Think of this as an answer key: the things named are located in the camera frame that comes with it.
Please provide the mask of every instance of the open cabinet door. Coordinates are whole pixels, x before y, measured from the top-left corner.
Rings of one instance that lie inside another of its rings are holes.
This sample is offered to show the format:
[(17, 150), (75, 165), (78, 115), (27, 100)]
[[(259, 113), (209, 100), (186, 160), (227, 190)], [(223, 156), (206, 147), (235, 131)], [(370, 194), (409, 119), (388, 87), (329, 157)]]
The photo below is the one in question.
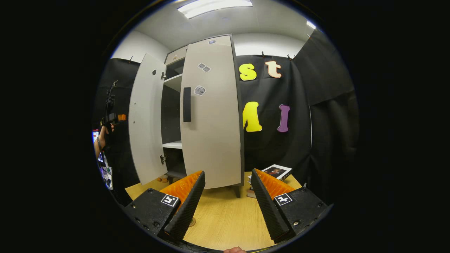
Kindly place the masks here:
[(205, 171), (205, 189), (240, 184), (243, 173), (231, 40), (214, 40), (189, 44), (180, 91), (186, 173)]
[(142, 185), (167, 173), (161, 139), (161, 96), (166, 66), (145, 54), (136, 74), (130, 97), (128, 125), (130, 147)]

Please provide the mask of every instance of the purple letter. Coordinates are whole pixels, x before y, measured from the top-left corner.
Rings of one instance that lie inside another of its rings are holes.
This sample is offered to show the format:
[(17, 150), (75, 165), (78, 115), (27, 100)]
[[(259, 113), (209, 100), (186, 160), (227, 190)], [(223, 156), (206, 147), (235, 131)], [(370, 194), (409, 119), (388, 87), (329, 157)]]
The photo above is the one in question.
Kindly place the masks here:
[(287, 132), (289, 130), (288, 128), (288, 114), (289, 110), (291, 108), (288, 105), (281, 104), (280, 110), (281, 110), (281, 118), (280, 118), (280, 126), (278, 127), (278, 132)]

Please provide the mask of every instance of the yellow letter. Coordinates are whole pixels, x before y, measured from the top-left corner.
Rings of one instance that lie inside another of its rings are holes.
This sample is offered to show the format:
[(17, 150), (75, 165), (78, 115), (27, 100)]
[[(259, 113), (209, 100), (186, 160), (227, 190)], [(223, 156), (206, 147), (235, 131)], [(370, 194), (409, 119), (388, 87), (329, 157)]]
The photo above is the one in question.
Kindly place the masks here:
[(262, 130), (262, 126), (258, 120), (258, 102), (248, 102), (245, 104), (244, 111), (242, 112), (242, 118), (245, 128), (245, 122), (247, 122), (247, 132), (258, 132)]
[(254, 80), (256, 78), (256, 72), (253, 70), (255, 66), (253, 64), (242, 64), (239, 66), (240, 77), (242, 81)]
[(281, 68), (280, 65), (277, 65), (276, 61), (269, 61), (266, 62), (265, 65), (267, 65), (267, 72), (269, 72), (269, 75), (271, 77), (280, 78), (281, 74), (277, 73), (277, 69)]

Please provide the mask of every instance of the white wall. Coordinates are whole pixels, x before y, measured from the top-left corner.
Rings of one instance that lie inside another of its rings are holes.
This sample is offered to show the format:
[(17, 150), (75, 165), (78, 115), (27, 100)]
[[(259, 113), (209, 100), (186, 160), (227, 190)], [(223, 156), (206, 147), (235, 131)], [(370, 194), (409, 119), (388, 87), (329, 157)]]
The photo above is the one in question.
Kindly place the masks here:
[(129, 60), (133, 56), (132, 61), (141, 63), (145, 53), (149, 53), (161, 62), (164, 62), (169, 52), (170, 50), (158, 41), (143, 33), (132, 31), (122, 40), (122, 43), (116, 48), (111, 58)]
[(300, 51), (304, 41), (288, 36), (271, 33), (242, 33), (233, 34), (234, 49), (236, 55), (259, 54), (274, 55), (294, 58), (294, 54)]

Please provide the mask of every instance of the person's hand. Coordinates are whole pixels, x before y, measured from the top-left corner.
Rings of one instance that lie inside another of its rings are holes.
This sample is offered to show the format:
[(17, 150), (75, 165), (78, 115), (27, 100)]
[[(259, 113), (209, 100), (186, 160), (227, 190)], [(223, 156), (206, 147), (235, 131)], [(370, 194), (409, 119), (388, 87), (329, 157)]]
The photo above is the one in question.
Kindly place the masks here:
[(247, 251), (241, 249), (240, 247), (234, 247), (224, 250), (224, 253), (247, 253)]
[[(112, 124), (111, 124), (111, 130), (114, 132), (114, 126)], [(108, 129), (105, 126), (102, 126), (102, 129), (100, 130), (100, 134), (98, 136), (98, 139), (100, 141), (100, 145), (102, 146), (102, 149), (106, 145), (105, 132), (106, 132), (106, 134), (109, 134)]]

